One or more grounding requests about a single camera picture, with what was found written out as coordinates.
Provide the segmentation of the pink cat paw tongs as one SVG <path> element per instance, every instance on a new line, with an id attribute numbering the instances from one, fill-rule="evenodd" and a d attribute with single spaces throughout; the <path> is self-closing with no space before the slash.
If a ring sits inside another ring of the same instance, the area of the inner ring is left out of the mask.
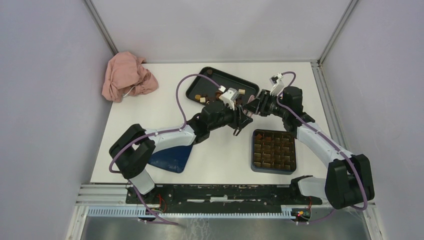
<path id="1" fill-rule="evenodd" d="M 247 103 L 249 104 L 250 102 L 252 102 L 255 99 L 254 95 L 251 95 L 247 101 Z M 247 109 L 245 109 L 245 107 L 243 108 L 243 112 L 245 115 L 247 115 L 248 117 L 251 117 L 253 115 L 253 113 Z"/>

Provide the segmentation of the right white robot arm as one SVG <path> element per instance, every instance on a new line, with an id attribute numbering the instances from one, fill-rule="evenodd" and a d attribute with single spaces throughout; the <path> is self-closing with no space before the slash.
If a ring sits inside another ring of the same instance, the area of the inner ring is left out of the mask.
<path id="1" fill-rule="evenodd" d="M 304 112 L 300 88 L 287 86 L 278 95 L 262 90 L 243 108 L 262 117 L 280 117 L 285 130 L 307 146 L 326 167 L 325 178 L 305 175 L 291 181 L 293 187 L 288 196 L 293 203 L 302 204 L 309 197 L 316 197 L 328 201 L 336 210 L 368 208 L 369 201 L 375 197 L 369 159 L 343 148 Z"/>

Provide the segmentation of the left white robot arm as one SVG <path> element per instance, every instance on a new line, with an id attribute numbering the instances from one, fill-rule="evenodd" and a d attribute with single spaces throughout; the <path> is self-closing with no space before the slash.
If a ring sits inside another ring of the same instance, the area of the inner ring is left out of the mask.
<path id="1" fill-rule="evenodd" d="M 209 138 L 211 131 L 225 126 L 232 128 L 233 135 L 238 136 L 252 122 L 253 118 L 242 106 L 231 109 L 222 102 L 214 101 L 182 126 L 144 129 L 138 123 L 133 124 L 110 147 L 108 153 L 112 161 L 109 171 L 122 175 L 138 193 L 139 199 L 151 204 L 157 198 L 157 190 L 146 166 L 154 154 L 200 144 Z"/>

